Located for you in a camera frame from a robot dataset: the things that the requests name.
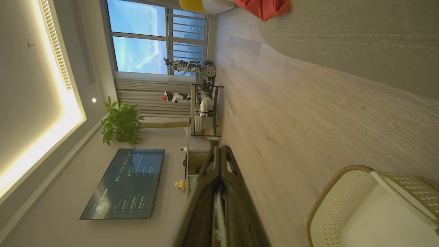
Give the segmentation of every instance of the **yellow chair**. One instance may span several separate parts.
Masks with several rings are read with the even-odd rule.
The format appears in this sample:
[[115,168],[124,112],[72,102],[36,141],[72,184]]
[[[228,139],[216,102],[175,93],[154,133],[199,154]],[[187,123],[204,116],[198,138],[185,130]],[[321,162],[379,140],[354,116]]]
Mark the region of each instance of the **yellow chair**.
[[189,12],[215,15],[215,13],[209,12],[203,8],[202,0],[180,0],[180,7]]

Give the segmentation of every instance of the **sky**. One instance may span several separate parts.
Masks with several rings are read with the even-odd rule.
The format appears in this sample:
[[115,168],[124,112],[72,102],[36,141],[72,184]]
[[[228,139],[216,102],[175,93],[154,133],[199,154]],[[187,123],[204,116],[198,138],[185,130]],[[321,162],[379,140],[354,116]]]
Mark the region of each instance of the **sky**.
[[[186,11],[173,11],[176,15],[200,16]],[[164,7],[123,0],[108,0],[108,12],[113,32],[166,36]],[[203,39],[204,28],[199,26],[203,26],[204,21],[174,17],[173,22],[194,25],[174,24],[174,37]],[[163,58],[167,57],[165,41],[114,36],[113,44],[118,71],[167,74],[167,67],[163,61]],[[200,48],[180,44],[174,45],[174,50],[179,50],[174,52],[174,60],[190,60],[177,57],[180,56],[201,61],[202,49]]]

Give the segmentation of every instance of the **television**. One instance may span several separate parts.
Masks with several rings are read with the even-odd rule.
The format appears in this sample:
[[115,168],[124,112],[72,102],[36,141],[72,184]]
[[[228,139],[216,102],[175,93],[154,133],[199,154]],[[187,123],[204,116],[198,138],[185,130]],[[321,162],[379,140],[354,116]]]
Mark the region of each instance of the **television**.
[[151,218],[164,149],[119,149],[79,219]]

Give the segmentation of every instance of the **potted plant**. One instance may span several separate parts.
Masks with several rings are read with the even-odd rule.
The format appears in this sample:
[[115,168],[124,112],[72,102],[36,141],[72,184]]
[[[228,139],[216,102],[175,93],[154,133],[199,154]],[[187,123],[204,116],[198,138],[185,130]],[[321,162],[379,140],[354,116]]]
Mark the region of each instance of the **potted plant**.
[[108,103],[105,103],[110,113],[108,117],[101,121],[104,126],[102,134],[104,138],[103,143],[110,145],[111,140],[118,142],[127,142],[134,147],[139,143],[141,138],[140,133],[144,116],[139,116],[138,105],[130,105],[130,102],[122,102],[119,108],[116,108],[117,102],[111,102],[108,96]]

